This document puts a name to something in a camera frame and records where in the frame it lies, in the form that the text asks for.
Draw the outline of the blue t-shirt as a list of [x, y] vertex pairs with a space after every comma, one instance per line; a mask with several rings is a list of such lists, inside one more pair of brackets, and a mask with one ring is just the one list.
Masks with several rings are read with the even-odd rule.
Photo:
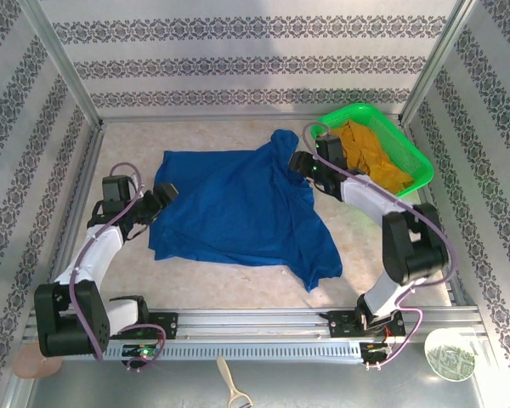
[[282, 265], [307, 291], [343, 272], [309, 182], [289, 168], [299, 138], [274, 131], [256, 150], [167, 151], [155, 182], [177, 197], [150, 226], [157, 260]]

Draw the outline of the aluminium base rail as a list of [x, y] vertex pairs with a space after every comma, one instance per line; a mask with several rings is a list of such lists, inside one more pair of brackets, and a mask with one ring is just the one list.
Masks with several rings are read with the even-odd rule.
[[[150, 312], [178, 314], [178, 331], [173, 341], [193, 343], [272, 343], [272, 342], [330, 342], [327, 321], [320, 313], [344, 309], [152, 309]], [[475, 306], [422, 307], [422, 321], [417, 323], [414, 312], [402, 313], [405, 336], [413, 329], [412, 339], [422, 341], [439, 328], [452, 329], [461, 334], [485, 336], [486, 329]], [[400, 342], [404, 337], [391, 337]]]

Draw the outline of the small circuit board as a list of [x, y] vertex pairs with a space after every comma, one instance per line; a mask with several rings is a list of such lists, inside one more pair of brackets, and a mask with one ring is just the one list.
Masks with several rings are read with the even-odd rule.
[[361, 350], [363, 353], [377, 353], [377, 354], [392, 354], [394, 345], [390, 343], [361, 343]]
[[151, 359], [158, 354], [160, 347], [156, 344], [125, 344], [122, 346], [122, 358]]

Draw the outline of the aluminium frame rail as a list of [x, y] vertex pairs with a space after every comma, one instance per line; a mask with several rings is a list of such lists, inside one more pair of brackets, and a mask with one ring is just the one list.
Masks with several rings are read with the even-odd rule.
[[44, 283], [52, 283], [71, 261], [105, 130], [106, 124], [101, 122], [88, 136], [85, 149], [76, 168], [76, 177], [71, 185], [70, 195], [54, 243], [50, 270], [48, 277], [43, 281]]
[[222, 121], [307, 121], [316, 119], [321, 114], [274, 113], [264, 114], [233, 114], [233, 115], [183, 115], [183, 116], [108, 116], [103, 117], [104, 124], [129, 122], [222, 122]]

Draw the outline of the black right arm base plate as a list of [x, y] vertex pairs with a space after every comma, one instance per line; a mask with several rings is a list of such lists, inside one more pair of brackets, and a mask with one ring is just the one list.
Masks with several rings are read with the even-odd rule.
[[405, 336], [405, 324], [399, 311], [371, 320], [354, 310], [332, 310], [320, 313], [319, 317], [327, 321], [332, 338]]

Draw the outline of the green patterned white bowl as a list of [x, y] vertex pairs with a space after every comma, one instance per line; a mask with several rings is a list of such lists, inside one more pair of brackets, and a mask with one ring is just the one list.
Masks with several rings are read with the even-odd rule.
[[439, 328], [430, 332], [424, 343], [424, 354], [433, 372], [446, 381], [468, 380], [476, 366], [476, 354], [469, 341], [459, 332]]

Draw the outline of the cream plastic peeler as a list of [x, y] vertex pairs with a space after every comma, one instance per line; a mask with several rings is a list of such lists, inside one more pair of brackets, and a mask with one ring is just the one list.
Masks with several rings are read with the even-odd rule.
[[219, 355], [216, 359], [217, 366], [225, 385], [229, 389], [229, 400], [227, 408], [253, 408], [254, 404], [251, 397], [241, 392], [235, 385], [229, 365], [226, 359]]

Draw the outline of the yellow cloth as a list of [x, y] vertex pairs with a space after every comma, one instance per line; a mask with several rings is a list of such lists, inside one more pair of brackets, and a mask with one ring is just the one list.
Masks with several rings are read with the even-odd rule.
[[348, 120], [331, 130], [339, 137], [348, 169], [358, 169], [385, 190], [398, 195], [411, 187], [414, 179], [396, 167], [370, 128]]

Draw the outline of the aluminium frame post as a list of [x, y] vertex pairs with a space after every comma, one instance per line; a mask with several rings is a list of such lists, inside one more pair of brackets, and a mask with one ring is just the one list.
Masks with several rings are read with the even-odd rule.
[[404, 127], [411, 122], [419, 106], [425, 98], [428, 90], [431, 88], [434, 79], [445, 63], [448, 55], [454, 47], [454, 44], [467, 24], [468, 19], [478, 5], [480, 0], [456, 0], [448, 20], [445, 23], [443, 31], [430, 52], [422, 72], [417, 78], [411, 93], [398, 115], [399, 124]]
[[45, 14], [39, 0], [17, 0], [26, 18], [39, 37], [59, 74], [63, 77], [76, 103], [90, 123], [91, 128], [100, 128], [103, 122], [89, 92], [84, 86], [73, 62], [68, 56], [52, 23]]

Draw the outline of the green plastic mesh basket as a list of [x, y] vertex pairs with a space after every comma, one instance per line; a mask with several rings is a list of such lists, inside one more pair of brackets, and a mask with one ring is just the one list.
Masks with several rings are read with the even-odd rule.
[[397, 192], [398, 197], [407, 196], [421, 189], [433, 179], [434, 168], [428, 158], [373, 105], [354, 103], [321, 116], [316, 121], [335, 129], [347, 120], [374, 131], [393, 164], [413, 177], [413, 184]]

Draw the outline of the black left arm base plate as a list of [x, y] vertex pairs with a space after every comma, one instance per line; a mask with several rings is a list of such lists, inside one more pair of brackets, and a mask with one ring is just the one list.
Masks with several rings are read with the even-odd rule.
[[[178, 331], [177, 313], [172, 312], [149, 312], [146, 324], [153, 324], [161, 327], [165, 333], [165, 339], [175, 339]], [[162, 332], [156, 328], [139, 328], [122, 331], [111, 337], [113, 340], [145, 340], [156, 341], [162, 339]]]

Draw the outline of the pink translucent cup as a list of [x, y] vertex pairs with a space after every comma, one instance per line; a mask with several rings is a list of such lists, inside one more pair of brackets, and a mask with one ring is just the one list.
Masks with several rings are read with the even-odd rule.
[[59, 371], [63, 361], [62, 357], [44, 356], [37, 343], [29, 343], [16, 355], [13, 371], [23, 379], [49, 377]]

